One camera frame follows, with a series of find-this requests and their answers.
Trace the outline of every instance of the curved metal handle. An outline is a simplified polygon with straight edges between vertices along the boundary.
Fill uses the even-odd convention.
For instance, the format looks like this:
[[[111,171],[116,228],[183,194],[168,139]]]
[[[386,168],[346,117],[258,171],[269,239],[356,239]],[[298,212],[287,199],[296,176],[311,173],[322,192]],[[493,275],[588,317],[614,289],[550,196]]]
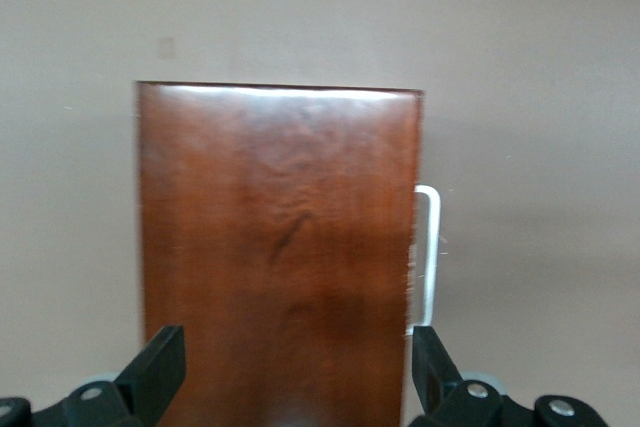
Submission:
[[[417,185],[414,192],[429,199],[429,214],[424,219],[427,225],[427,244],[424,265],[424,291],[422,321],[410,325],[407,334],[411,335],[414,325],[431,325],[433,320],[433,300],[436,292],[436,270],[438,268],[438,240],[440,238],[440,194],[428,185]]]

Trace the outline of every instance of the silver bolt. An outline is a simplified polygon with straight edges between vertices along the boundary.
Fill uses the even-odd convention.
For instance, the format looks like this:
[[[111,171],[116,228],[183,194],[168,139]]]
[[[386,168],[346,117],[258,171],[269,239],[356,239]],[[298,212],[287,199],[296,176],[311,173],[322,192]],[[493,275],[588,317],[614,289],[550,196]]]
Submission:
[[[573,407],[571,407],[571,405],[564,400],[553,399],[551,402],[549,402],[549,407],[551,407],[551,410],[553,410],[556,414],[562,415],[564,417],[573,417],[574,415],[576,415],[576,411],[573,410]]]
[[[92,387],[90,389],[85,390],[82,394],[80,394],[80,398],[82,400],[91,400],[95,399],[102,393],[102,389],[98,387]]]
[[[476,384],[475,382],[467,385],[467,392],[477,399],[486,399],[489,397],[489,391],[486,387],[482,384]]]

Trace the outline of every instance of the wall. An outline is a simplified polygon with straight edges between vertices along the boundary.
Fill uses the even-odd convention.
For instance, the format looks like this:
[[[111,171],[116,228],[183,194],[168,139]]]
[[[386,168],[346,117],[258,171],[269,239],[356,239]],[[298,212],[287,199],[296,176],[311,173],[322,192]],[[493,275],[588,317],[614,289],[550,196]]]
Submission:
[[[133,82],[301,83],[426,91],[460,368],[640,417],[638,0],[0,2],[0,396],[140,345]]]

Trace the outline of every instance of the cabinet door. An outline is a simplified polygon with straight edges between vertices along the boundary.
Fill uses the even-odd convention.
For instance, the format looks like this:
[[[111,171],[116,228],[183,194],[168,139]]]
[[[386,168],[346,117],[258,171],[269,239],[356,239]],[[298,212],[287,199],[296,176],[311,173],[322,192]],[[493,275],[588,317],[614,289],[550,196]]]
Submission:
[[[187,346],[162,425],[397,426],[421,93],[138,91],[146,335]]]

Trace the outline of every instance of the brown wooden panel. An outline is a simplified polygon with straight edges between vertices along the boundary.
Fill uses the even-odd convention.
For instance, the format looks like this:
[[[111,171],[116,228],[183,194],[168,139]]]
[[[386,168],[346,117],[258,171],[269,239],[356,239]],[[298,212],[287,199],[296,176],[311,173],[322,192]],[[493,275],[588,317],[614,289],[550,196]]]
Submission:
[[[147,337],[163,425],[399,424],[416,91],[140,83]]]

